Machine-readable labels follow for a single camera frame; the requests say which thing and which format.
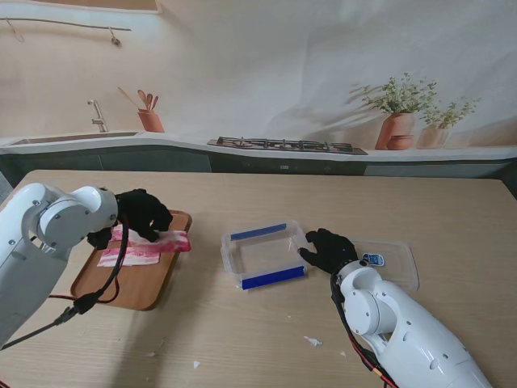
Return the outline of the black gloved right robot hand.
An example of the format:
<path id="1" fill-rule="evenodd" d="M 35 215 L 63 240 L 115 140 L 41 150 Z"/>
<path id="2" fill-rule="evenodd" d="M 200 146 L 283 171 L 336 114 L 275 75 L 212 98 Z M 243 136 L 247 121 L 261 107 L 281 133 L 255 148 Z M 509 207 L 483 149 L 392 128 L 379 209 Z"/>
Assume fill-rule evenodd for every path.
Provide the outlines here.
<path id="1" fill-rule="evenodd" d="M 302 247 L 298 250 L 299 255 L 308 264 L 323 272 L 339 272 L 344 266 L 359 260 L 354 244 L 344 236 L 320 228 L 308 232 L 305 237 L 308 243 L 314 245 L 316 251 L 311 252 Z"/>

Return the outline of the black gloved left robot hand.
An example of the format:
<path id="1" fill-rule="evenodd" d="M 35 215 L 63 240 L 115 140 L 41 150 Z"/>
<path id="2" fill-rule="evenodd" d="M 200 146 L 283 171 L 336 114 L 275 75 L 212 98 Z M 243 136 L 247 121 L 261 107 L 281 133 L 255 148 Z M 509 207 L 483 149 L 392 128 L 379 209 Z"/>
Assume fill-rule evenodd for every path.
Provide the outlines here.
<path id="1" fill-rule="evenodd" d="M 159 240 L 159 232 L 168 231 L 173 215 L 167 207 L 145 189 L 138 188 L 115 195 L 118 217 L 130 230 L 151 243 Z"/>

